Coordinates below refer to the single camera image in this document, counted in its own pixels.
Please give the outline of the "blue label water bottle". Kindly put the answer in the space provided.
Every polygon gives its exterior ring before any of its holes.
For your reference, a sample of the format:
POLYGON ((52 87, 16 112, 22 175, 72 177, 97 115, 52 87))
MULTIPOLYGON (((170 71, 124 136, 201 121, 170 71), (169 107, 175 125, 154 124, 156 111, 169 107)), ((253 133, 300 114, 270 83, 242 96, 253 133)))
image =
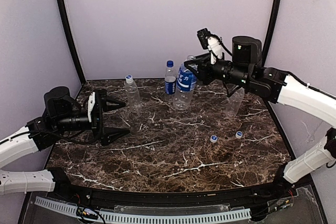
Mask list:
POLYGON ((197 83, 195 75, 184 66, 180 65, 176 78, 176 89, 173 98, 173 107, 177 110, 186 110, 191 104, 193 92, 197 83))

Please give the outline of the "solid blue bottle cap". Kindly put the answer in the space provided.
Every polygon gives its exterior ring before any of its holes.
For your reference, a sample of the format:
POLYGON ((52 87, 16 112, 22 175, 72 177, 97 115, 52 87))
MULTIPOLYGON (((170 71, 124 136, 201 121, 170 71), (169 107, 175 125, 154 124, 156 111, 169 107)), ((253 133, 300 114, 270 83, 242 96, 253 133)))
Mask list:
POLYGON ((174 66, 174 62, 172 60, 169 60, 166 62, 166 66, 172 68, 174 66))

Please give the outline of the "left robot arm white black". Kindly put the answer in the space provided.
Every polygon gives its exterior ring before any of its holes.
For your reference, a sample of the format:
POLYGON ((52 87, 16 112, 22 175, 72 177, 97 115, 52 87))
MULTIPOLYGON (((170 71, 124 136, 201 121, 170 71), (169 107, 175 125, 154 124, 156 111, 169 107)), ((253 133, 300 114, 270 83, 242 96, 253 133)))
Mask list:
MULTIPOLYGON (((42 116, 29 121, 14 134, 1 140, 1 167, 24 157, 45 150, 60 140, 73 142, 65 132, 80 135, 93 133, 93 140, 107 146, 129 134, 128 129, 104 127, 103 113, 126 106, 107 95, 105 89, 95 89, 84 104, 70 96, 69 88, 59 86, 44 95, 45 110, 42 116)), ((32 191, 67 194, 71 182, 62 168, 49 168, 36 172, 8 172, 1 170, 1 195, 32 191)))

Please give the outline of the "pepsi label bottle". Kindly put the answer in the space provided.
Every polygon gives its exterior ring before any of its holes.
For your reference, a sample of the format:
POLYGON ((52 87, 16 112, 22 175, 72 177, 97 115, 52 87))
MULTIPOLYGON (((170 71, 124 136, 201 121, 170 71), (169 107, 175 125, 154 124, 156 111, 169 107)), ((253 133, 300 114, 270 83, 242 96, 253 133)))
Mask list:
POLYGON ((166 95, 173 95, 175 93, 176 75, 177 73, 175 69, 175 64, 172 68, 166 67, 165 78, 164 78, 166 95))

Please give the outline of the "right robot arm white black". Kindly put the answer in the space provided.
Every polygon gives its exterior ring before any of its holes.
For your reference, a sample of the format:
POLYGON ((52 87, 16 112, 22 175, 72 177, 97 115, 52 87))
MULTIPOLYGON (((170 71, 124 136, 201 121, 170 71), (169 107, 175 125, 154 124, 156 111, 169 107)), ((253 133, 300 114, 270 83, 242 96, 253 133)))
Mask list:
POLYGON ((328 123, 331 128, 313 148, 282 165, 275 183, 295 184, 301 178, 335 160, 335 96, 303 82, 289 71, 262 66, 261 41, 248 36, 232 38, 232 59, 225 60, 228 49, 207 29, 197 37, 208 53, 185 62, 203 84, 219 80, 224 86, 235 85, 271 103, 287 105, 328 123))

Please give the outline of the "clear plastic bottle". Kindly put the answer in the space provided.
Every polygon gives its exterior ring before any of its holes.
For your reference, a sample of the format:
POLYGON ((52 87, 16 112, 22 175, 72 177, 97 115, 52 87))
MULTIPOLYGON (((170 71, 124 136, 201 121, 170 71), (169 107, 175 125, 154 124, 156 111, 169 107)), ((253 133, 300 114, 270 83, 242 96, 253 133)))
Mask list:
POLYGON ((234 118, 237 115, 244 95, 245 90, 243 88, 240 88, 228 98, 228 103, 226 104, 225 111, 225 115, 227 118, 234 118))

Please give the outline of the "white blue bottle cap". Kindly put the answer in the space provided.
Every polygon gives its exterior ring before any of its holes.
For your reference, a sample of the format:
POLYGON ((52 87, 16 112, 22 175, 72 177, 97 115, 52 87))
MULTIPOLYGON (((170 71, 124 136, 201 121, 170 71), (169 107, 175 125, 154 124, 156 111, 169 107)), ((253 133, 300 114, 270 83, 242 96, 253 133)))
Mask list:
POLYGON ((240 139, 243 137, 243 133, 241 131, 237 131, 235 136, 236 138, 240 139))

